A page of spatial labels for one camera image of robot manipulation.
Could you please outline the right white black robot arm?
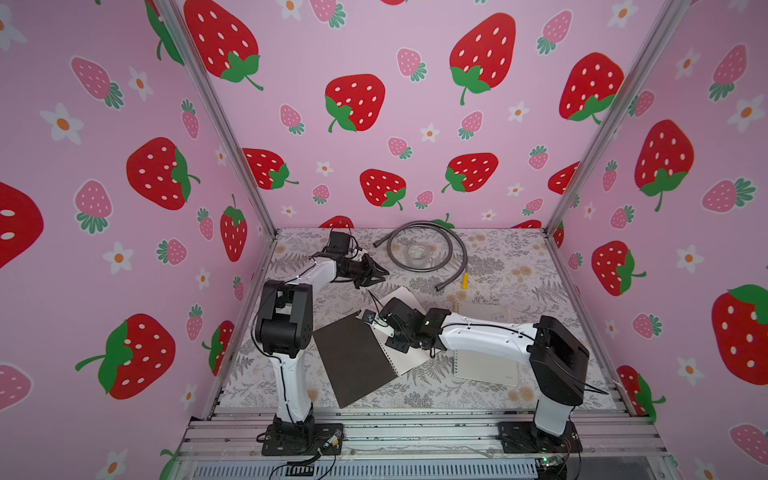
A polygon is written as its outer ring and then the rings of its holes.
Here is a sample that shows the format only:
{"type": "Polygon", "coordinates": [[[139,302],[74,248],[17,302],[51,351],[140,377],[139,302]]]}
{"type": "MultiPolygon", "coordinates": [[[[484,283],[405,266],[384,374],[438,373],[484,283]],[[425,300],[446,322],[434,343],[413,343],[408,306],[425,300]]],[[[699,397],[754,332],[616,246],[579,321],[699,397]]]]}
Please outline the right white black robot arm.
{"type": "Polygon", "coordinates": [[[472,351],[528,364],[540,390],[536,433],[562,436],[572,411],[583,404],[590,353],[554,317],[508,325],[442,308],[422,313],[393,298],[377,306],[367,323],[388,336],[387,347],[403,354],[411,349],[472,351]]]}

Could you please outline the dark grey spiral notebook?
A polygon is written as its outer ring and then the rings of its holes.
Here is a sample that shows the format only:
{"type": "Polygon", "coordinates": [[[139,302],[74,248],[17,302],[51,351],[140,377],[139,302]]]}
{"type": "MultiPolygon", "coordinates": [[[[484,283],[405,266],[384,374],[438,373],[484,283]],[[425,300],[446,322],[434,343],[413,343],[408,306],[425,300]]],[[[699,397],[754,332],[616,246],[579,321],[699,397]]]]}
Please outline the dark grey spiral notebook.
{"type": "Polygon", "coordinates": [[[389,336],[355,315],[313,332],[313,340],[338,405],[345,408],[426,363],[429,353],[402,353],[386,345],[389,336]]]}

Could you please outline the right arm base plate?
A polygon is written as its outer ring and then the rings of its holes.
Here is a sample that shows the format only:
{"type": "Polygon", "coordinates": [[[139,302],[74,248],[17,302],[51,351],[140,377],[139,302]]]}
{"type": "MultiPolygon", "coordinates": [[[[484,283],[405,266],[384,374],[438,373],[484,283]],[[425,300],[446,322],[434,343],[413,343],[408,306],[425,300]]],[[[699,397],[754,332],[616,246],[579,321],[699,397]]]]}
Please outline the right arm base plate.
{"type": "Polygon", "coordinates": [[[500,422],[499,440],[507,454],[568,454],[581,453],[583,446],[572,421],[567,421],[562,435],[554,436],[540,430],[533,421],[500,422]]]}

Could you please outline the white spiral notebook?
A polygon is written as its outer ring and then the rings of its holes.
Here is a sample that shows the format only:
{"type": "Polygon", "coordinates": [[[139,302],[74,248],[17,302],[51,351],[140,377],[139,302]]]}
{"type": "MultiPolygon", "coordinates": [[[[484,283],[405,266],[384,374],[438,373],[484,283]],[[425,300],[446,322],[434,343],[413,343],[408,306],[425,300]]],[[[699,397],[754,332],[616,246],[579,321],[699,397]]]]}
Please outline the white spiral notebook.
{"type": "MultiPolygon", "coordinates": [[[[470,318],[510,323],[512,309],[509,305],[479,304],[469,301],[456,301],[454,311],[470,318]]],[[[455,377],[481,381],[491,384],[516,387],[519,384],[519,372],[516,362],[500,356],[471,350],[459,350],[453,354],[453,374],[455,377]]]]}

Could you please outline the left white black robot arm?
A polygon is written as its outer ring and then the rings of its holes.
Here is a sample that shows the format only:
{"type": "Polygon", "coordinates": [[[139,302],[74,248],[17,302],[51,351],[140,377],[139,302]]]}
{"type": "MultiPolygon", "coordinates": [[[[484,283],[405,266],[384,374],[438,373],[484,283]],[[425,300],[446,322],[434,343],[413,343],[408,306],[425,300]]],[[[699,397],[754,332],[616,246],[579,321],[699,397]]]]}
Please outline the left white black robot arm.
{"type": "Polygon", "coordinates": [[[251,336],[262,355],[270,359],[276,375],[275,433],[300,440],[315,438],[304,367],[314,330],[313,294],[331,283],[371,287],[388,275],[352,234],[333,230],[324,248],[310,257],[300,273],[265,282],[251,336]]]}

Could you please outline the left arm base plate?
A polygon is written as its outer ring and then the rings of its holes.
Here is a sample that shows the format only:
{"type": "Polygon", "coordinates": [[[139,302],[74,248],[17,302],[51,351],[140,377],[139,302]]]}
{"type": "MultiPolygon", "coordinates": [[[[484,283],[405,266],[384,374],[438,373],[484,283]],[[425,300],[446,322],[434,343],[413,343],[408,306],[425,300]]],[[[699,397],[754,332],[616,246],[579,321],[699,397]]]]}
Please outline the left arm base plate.
{"type": "Polygon", "coordinates": [[[261,454],[263,456],[304,456],[321,452],[340,454],[344,440],[341,423],[292,424],[273,422],[266,430],[261,454]]]}

